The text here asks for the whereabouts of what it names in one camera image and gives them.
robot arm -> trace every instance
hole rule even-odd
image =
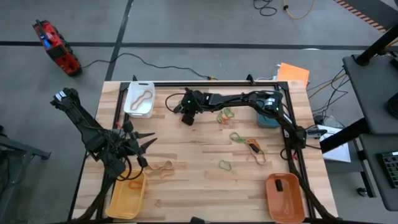
[[[204,111],[219,111],[224,107],[250,106],[257,113],[275,119],[284,129],[289,139],[290,148],[305,148],[307,134],[301,126],[294,125],[292,120],[284,114],[282,107],[282,93],[278,91],[252,91],[240,95],[220,95],[217,93],[202,93],[198,90],[185,88],[185,95],[181,104],[174,109],[183,114],[182,122],[192,125],[194,116]]]
[[[80,104],[78,92],[75,89],[64,88],[54,96],[51,105],[56,109],[62,110],[67,114],[72,123],[81,133],[87,152],[95,161],[101,160],[104,163],[105,171],[109,176],[117,178],[126,170],[126,165],[122,159],[128,160],[127,156],[137,155],[137,161],[143,168],[148,165],[146,159],[142,156],[146,149],[156,139],[139,145],[137,139],[153,135],[139,134],[133,132],[133,126],[130,121],[123,124],[123,131],[104,129]]]

red tool case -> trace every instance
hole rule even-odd
[[[81,73],[81,65],[68,42],[49,21],[36,20],[37,36],[50,58],[69,76]]]

concrete floor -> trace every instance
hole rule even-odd
[[[301,14],[309,2],[292,1],[292,13]],[[127,0],[0,2],[0,40],[37,41],[31,28],[36,18],[48,19],[70,42],[114,42]],[[261,17],[250,0],[135,0],[123,42],[201,42],[235,44],[369,45],[381,33],[332,0],[317,1],[310,15],[291,21],[278,13]],[[109,60],[113,48],[74,47],[82,65]],[[137,49],[121,48],[156,65],[191,67],[222,80],[242,80],[247,74],[269,77],[277,63],[310,70],[310,86],[332,79],[352,50],[248,50],[248,49]],[[108,64],[96,63],[84,74],[70,78],[48,58],[42,47],[0,46],[0,124],[20,142],[51,151],[50,160],[34,159],[18,195],[14,217],[34,223],[66,220],[85,153],[80,133],[63,112],[50,105],[63,87],[79,91],[84,107],[95,114]],[[112,80],[200,80],[190,72],[159,70],[136,58],[118,59]],[[349,94],[330,106],[343,124],[362,117],[349,83]],[[325,103],[331,88],[311,98],[312,109]],[[388,212],[380,197],[362,198],[359,173],[330,174],[333,195],[341,218],[364,222],[394,223],[398,212]]]

white container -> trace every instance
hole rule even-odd
[[[155,85],[153,82],[131,82],[126,102],[124,103],[124,112],[133,118],[150,118],[154,109],[154,103]]]

wooden table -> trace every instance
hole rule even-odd
[[[104,83],[96,114],[97,121],[104,128],[112,128],[119,86],[120,82]],[[195,89],[224,95],[273,90],[267,86],[202,86]],[[309,127],[313,124],[313,118],[303,83],[289,82],[289,91],[297,124]],[[259,128],[256,113],[250,107],[232,108],[235,117],[226,124],[217,123],[218,113],[203,113],[195,116],[193,126],[187,126],[179,121],[180,114],[173,114],[165,107],[166,97],[176,92],[183,93],[183,87],[156,87],[152,117],[131,119],[135,131],[156,132],[154,137],[158,140],[145,154],[148,163],[157,165],[170,160],[175,167],[175,174],[164,178],[160,173],[147,175],[144,204],[133,221],[189,222],[192,216],[209,222],[272,221],[267,211],[264,181],[269,174],[289,172],[287,162],[279,155],[284,148],[281,129]],[[180,99],[181,96],[173,97],[168,104],[175,106]],[[242,137],[256,138],[266,152],[264,166],[254,162],[244,144],[229,139],[229,134],[234,131]],[[314,139],[308,139],[307,144],[319,147],[319,141]],[[337,215],[321,150],[307,147],[303,150],[303,156],[311,189],[326,209]],[[230,161],[232,170],[220,169],[220,160]],[[100,191],[102,177],[102,162],[88,158],[73,218],[79,217],[94,200]],[[308,217],[303,193],[302,198]]]

